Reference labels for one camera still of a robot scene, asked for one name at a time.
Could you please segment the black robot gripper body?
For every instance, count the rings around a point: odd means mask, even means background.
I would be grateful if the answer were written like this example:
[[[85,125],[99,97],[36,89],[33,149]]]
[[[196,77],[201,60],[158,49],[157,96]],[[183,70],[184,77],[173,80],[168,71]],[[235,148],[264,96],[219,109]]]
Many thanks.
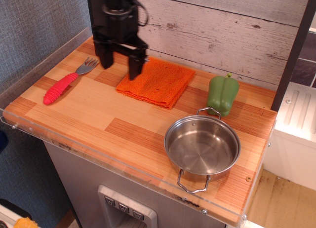
[[[132,5],[121,10],[102,7],[105,14],[105,27],[102,33],[107,38],[106,44],[112,51],[126,56],[134,55],[147,58],[147,44],[138,37],[140,26],[147,23],[139,22],[139,6]]]

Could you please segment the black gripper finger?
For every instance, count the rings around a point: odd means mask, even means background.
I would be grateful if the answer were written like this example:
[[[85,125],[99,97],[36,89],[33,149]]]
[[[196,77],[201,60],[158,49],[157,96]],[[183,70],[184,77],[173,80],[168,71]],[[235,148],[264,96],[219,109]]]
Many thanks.
[[[137,57],[130,55],[128,58],[129,66],[129,79],[134,80],[138,75],[141,74],[143,65],[145,63],[145,57]]]
[[[95,53],[104,69],[108,69],[113,65],[113,51],[108,44],[95,42]]]

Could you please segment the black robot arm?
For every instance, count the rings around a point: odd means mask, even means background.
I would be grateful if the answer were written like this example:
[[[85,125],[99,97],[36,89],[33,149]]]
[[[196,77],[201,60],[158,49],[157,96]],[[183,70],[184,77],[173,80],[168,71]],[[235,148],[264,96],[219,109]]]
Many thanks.
[[[148,45],[138,37],[149,14],[138,0],[88,0],[96,55],[107,69],[114,63],[114,52],[128,57],[129,79],[142,72]]]

